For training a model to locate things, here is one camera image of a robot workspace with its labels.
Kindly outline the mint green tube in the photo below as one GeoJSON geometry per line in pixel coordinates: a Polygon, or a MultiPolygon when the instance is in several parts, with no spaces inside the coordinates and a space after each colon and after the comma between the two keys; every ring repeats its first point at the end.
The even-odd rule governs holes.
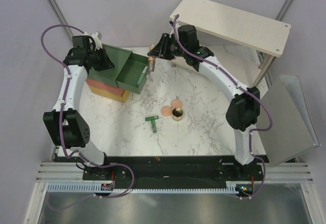
{"type": "Polygon", "coordinates": [[[143,78],[144,78],[144,76],[145,76],[147,70],[148,70],[148,66],[146,66],[146,67],[143,69],[143,71],[142,71],[142,73],[141,73],[141,75],[140,75],[140,77],[139,77],[139,79],[138,79],[138,81],[137,81],[137,87],[140,86],[140,84],[141,84],[141,82],[142,82],[142,80],[143,80],[143,78]]]}

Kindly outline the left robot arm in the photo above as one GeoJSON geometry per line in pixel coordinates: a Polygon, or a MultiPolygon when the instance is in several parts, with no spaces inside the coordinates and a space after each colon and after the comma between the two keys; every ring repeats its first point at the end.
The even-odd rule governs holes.
{"type": "Polygon", "coordinates": [[[90,70],[103,71],[114,68],[101,43],[101,33],[83,33],[72,38],[73,47],[61,62],[64,79],[59,97],[43,122],[54,145],[61,147],[64,156],[78,155],[87,165],[95,166],[94,174],[101,180],[112,174],[110,165],[104,163],[106,154],[90,139],[90,127],[79,113],[84,83],[90,70]]]}

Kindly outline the brown foundation bottle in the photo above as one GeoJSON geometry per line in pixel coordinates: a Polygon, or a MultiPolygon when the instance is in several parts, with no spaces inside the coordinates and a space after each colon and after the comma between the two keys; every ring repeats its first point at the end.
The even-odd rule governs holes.
{"type": "MultiPolygon", "coordinates": [[[[150,45],[149,46],[149,51],[151,51],[154,47],[155,47],[155,45],[153,45],[153,44],[150,45]]],[[[155,57],[152,57],[152,56],[148,55],[148,68],[149,68],[150,72],[153,72],[154,69],[155,69],[155,60],[156,60],[155,57]]]]}

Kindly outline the green top drawer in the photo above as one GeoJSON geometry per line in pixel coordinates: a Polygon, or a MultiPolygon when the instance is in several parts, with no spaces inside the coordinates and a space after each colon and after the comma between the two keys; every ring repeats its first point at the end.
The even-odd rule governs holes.
{"type": "Polygon", "coordinates": [[[139,87],[137,81],[146,66],[148,66],[148,57],[132,52],[116,78],[118,88],[140,94],[150,73],[149,68],[139,87]]]}

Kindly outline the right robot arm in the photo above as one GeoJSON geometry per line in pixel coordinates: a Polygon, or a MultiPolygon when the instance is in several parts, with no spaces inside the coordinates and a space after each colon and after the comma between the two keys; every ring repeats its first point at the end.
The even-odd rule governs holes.
{"type": "Polygon", "coordinates": [[[162,34],[158,44],[147,55],[168,61],[182,57],[188,66],[217,85],[229,102],[226,120],[235,135],[234,158],[237,164],[233,167],[233,174],[237,179],[245,180],[251,175],[254,162],[249,131],[255,127],[260,115],[260,91],[238,81],[208,47],[201,46],[193,25],[173,24],[172,28],[171,33],[162,34]]]}

